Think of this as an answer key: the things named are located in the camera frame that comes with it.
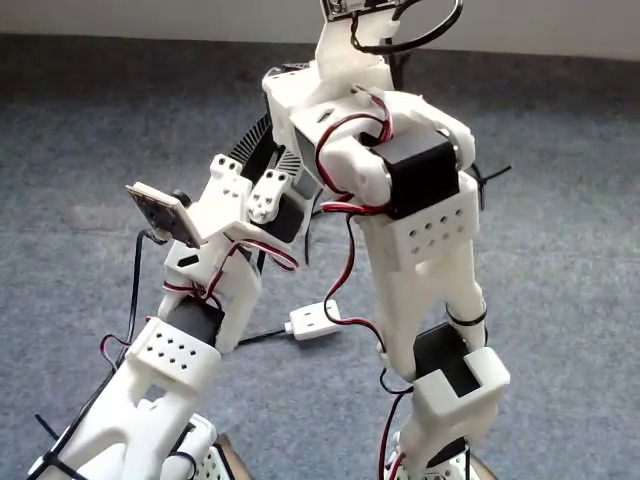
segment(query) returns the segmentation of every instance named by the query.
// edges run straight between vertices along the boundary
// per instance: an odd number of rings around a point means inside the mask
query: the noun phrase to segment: wooden base
[[[229,437],[222,434],[218,437],[218,444],[222,447],[225,459],[231,468],[231,473],[235,480],[251,480],[251,475],[245,467],[238,454],[233,450]],[[496,476],[487,468],[487,466],[478,460],[476,457],[471,457],[471,465],[480,477],[480,480],[497,480]]]

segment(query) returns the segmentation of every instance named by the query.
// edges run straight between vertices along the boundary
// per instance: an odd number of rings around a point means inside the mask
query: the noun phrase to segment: gray carpet
[[[61,431],[106,372],[98,338],[125,328],[144,221],[123,186],[198,193],[211,157],[261,114],[262,74],[311,55],[0,37],[0,478],[25,477],[50,444],[33,413]],[[407,75],[471,126],[486,173],[515,167],[489,186],[477,241],[491,344],[512,374],[478,455],[502,479],[640,478],[640,64],[420,52]],[[313,238],[310,270],[268,269],[248,333],[318,301],[338,274],[340,221],[320,219]],[[145,251],[143,314],[165,253]],[[360,255],[344,313],[371,313],[368,274]],[[200,412],[257,479],[373,478],[391,399],[368,332],[225,360]]]

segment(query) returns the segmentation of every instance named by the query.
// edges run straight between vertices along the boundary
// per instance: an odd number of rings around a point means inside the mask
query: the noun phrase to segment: cable
[[[400,470],[400,465],[404,460],[406,455],[403,452],[400,452],[396,459],[393,461],[393,466],[391,467],[391,473],[389,474],[388,480],[395,480],[398,475],[398,471]]]
[[[282,335],[283,333],[286,333],[286,332],[287,331],[284,328],[278,328],[276,330],[270,330],[268,332],[260,333],[258,335],[253,336],[253,337],[243,338],[242,340],[240,340],[238,342],[238,345],[249,345],[251,343],[262,342],[263,340],[266,340],[267,338],[275,337],[276,335]]]
[[[380,452],[378,454],[378,480],[384,480],[384,457],[387,453],[387,442],[389,439],[389,432],[391,430],[391,423],[393,422],[393,417],[396,414],[396,410],[398,409],[398,405],[400,404],[400,400],[408,394],[411,390],[401,392],[396,396],[393,400],[393,404],[391,405],[391,410],[389,411],[389,416],[387,417],[387,422],[384,425],[384,430],[382,431],[382,438],[380,439]]]
[[[118,338],[118,337],[116,337],[115,335],[113,335],[111,333],[108,333],[107,335],[102,337],[102,340],[100,341],[100,354],[107,361],[107,363],[111,366],[111,371],[113,371],[113,373],[116,373],[116,370],[118,370],[118,366],[116,365],[116,362],[114,362],[111,359],[111,357],[109,356],[109,353],[107,352],[107,342],[109,340],[112,340],[112,339],[117,341],[123,347],[130,347],[131,344],[125,342],[121,338]]]
[[[380,372],[380,377],[379,377],[379,381],[380,381],[380,385],[382,386],[382,388],[384,388],[384,390],[391,394],[391,395],[404,395],[405,393],[411,393],[413,392],[413,385],[405,388],[404,390],[393,390],[391,388],[389,388],[386,384],[386,382],[384,381],[384,377],[387,374],[387,369],[383,368],[382,372]]]
[[[412,5],[419,3],[421,0],[407,0],[403,4],[399,5],[392,17],[393,21],[400,19],[402,14]],[[427,45],[428,43],[437,40],[444,35],[460,18],[462,15],[463,3],[462,0],[455,0],[451,13],[435,28],[425,33],[424,35],[410,40],[404,43],[387,44],[387,45],[362,45],[358,40],[358,24],[360,14],[355,12],[351,19],[351,45],[356,50],[362,53],[370,53],[372,55],[393,55],[398,53],[404,53],[416,48]]]
[[[318,204],[318,200],[320,200],[320,196],[322,195],[322,190],[316,193],[316,196],[313,197],[313,203],[311,204],[311,217],[309,218],[309,224],[307,225],[307,230],[304,232],[304,264],[309,266],[309,244],[311,243],[311,221],[316,218],[318,215],[322,214],[322,209],[316,210],[316,205]]]
[[[173,452],[167,458],[171,458],[171,457],[184,458],[185,460],[187,460],[191,464],[191,467],[193,468],[193,473],[187,480],[194,480],[194,478],[196,478],[196,472],[198,471],[198,464],[196,463],[195,458],[193,458],[187,452]]]
[[[344,212],[344,210],[325,210],[325,211]],[[327,292],[327,295],[324,297],[324,313],[330,322],[333,322],[337,325],[360,325],[367,328],[376,336],[376,338],[378,339],[378,342],[380,343],[381,351],[382,353],[384,353],[386,352],[386,348],[384,346],[384,341],[382,340],[382,335],[380,335],[380,332],[378,331],[378,329],[369,320],[365,318],[359,318],[359,317],[351,317],[344,320],[339,320],[337,318],[334,318],[331,315],[331,313],[329,313],[329,307],[328,307],[329,300],[331,300],[331,297],[333,297],[333,295],[346,283],[347,279],[351,275],[351,272],[353,271],[353,266],[355,263],[355,256],[356,256],[356,242],[353,236],[353,229],[351,228],[351,219],[353,218],[354,215],[355,214],[351,212],[347,212],[347,215],[346,215],[347,232],[349,233],[349,254],[347,256],[347,262],[346,262],[345,268],[340,274],[340,277],[338,277],[338,279],[329,289],[329,292]],[[372,215],[372,213],[358,213],[357,215]]]
[[[216,307],[218,308],[218,310],[223,310],[222,308],[222,302],[220,302],[220,300],[218,299],[218,297],[216,297],[214,294],[209,295],[209,298],[204,299],[203,297],[201,297],[200,293],[204,291],[203,288],[198,288],[198,286],[191,282],[191,286],[190,287],[183,287],[180,285],[173,285],[167,281],[165,281],[162,284],[162,287],[169,291],[169,292],[177,292],[177,293],[186,293],[188,295],[191,295],[194,298],[197,298],[199,300],[204,300],[205,302],[208,301],[209,299],[213,300],[213,303],[216,304]]]
[[[467,445],[467,451],[464,454],[464,462],[465,480],[471,480],[471,445]]]
[[[294,257],[267,243],[251,238],[245,238],[244,240],[240,240],[238,243],[242,245],[249,245],[257,248],[258,250],[264,251],[269,254],[271,260],[273,260],[276,265],[287,272],[293,272],[299,267],[298,261]]]
[[[368,120],[373,120],[375,122],[378,122],[382,126],[382,130],[380,131],[380,136],[378,138],[379,139],[382,138],[382,135],[384,135],[384,132],[386,131],[386,128],[387,128],[385,120],[382,120],[376,117],[375,115],[371,115],[370,113],[353,113],[331,124],[331,126],[329,126],[329,128],[325,130],[325,132],[320,137],[320,140],[318,140],[318,143],[316,144],[314,160],[315,160],[316,169],[318,170],[318,174],[320,175],[320,178],[322,179],[322,181],[327,185],[327,187],[329,187],[329,189],[331,189],[334,193],[337,193],[340,195],[345,195],[345,194],[348,195],[349,192],[340,190],[336,186],[336,184],[333,182],[333,180],[327,173],[326,169],[320,162],[320,152],[324,147],[324,145],[329,140],[329,138],[331,137],[331,135],[333,135],[335,131],[338,130],[338,128],[345,125],[346,123],[349,123],[349,122],[352,122],[353,120],[358,120],[358,119],[368,119]]]
[[[136,314],[137,314],[137,308],[138,308],[138,287],[140,286],[140,264],[141,264],[141,259],[142,259],[142,243],[143,243],[143,240],[145,238],[150,239],[151,241],[153,241],[157,245],[162,245],[162,244],[166,243],[166,240],[162,240],[162,239],[158,238],[154,234],[154,232],[152,230],[142,230],[140,233],[138,233],[138,237],[136,239],[136,250],[135,250],[135,256],[134,256],[134,262],[133,262],[133,264],[134,264],[134,267],[133,267],[133,285],[132,285],[132,288],[131,288],[131,305],[130,305],[130,309],[129,309],[129,325],[128,325],[127,337],[126,337],[127,338],[127,340],[126,340],[127,343],[131,343],[132,342],[133,334],[134,334],[134,331],[135,331]],[[123,347],[120,350],[120,353],[119,353],[119,355],[117,357],[117,360],[115,362],[115,364],[117,366],[119,366],[119,364],[122,363],[122,361],[124,360],[125,354],[126,354],[126,347]],[[74,472],[73,469],[71,469],[69,466],[65,465],[61,460],[59,460],[58,456],[64,450],[64,448],[67,446],[67,444],[69,443],[69,441],[71,440],[71,438],[73,437],[75,432],[78,430],[78,427],[80,426],[80,423],[87,416],[87,414],[89,413],[89,410],[91,410],[91,407],[93,406],[93,404],[95,403],[97,398],[100,396],[102,391],[105,389],[105,387],[107,386],[109,381],[113,378],[113,375],[114,375],[113,370],[110,370],[109,373],[107,374],[107,376],[102,381],[102,383],[91,394],[89,399],[82,406],[82,408],[80,409],[80,412],[78,412],[76,417],[69,424],[69,427],[64,432],[62,432],[62,435],[60,435],[60,438],[58,439],[56,444],[52,448],[50,448],[49,451],[47,451],[42,456],[42,463],[33,471],[33,473],[31,475],[29,475],[27,477],[27,480],[36,480],[51,466],[55,466],[56,468],[61,470],[63,473],[65,473],[66,475],[68,475],[69,477],[71,477],[71,478],[73,478],[75,480],[86,480],[80,474],[78,474],[77,472]]]

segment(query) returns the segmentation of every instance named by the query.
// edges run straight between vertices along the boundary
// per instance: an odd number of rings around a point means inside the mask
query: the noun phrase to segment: black zip tie
[[[482,173],[480,173],[480,169],[478,168],[478,166],[475,163],[471,165],[471,169],[473,170],[473,173],[475,174],[475,177],[476,177],[475,179],[478,182],[478,195],[480,196],[480,210],[481,211],[484,210],[484,206],[485,206],[484,187],[487,186],[487,183],[490,180],[493,180],[494,178],[498,178],[500,175],[504,175],[505,173],[507,173],[512,168],[513,168],[512,165],[508,165],[508,166],[504,167],[502,170],[499,170],[496,173],[492,173],[488,177],[483,177]]]
[[[51,438],[53,438],[56,441],[60,438],[60,435],[58,435],[56,431],[53,428],[51,428],[51,425],[49,425],[47,421],[44,418],[42,418],[40,414],[36,413],[34,417],[36,417],[36,420],[38,421],[40,426],[46,430],[46,432],[49,434],[49,436],[51,436]]]

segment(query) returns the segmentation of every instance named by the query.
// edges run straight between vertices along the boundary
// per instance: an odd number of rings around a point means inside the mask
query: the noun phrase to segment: humanoid robot
[[[478,183],[465,172],[475,161],[474,138],[394,86],[397,55],[444,33],[462,5],[432,32],[394,45],[400,16],[415,3],[322,0],[315,59],[266,74],[268,114],[228,155],[214,157],[197,201],[143,183],[128,187],[153,227],[146,235],[173,241],[164,298],[135,341],[122,341],[112,374],[29,480],[231,478],[212,446],[215,428],[195,405],[221,355],[241,339],[265,258],[297,267],[291,244],[323,191],[336,195],[323,209],[345,215],[351,241],[325,313],[372,330],[383,366],[411,384],[394,392],[394,410],[411,395],[411,413],[385,459],[388,422],[378,478],[477,478],[469,449],[495,419],[509,373],[485,345],[486,305],[474,274]],[[328,302],[353,266],[351,221],[371,263],[372,322],[337,318]],[[420,333],[441,299],[449,321]],[[142,398],[151,385],[166,391],[153,402]]]

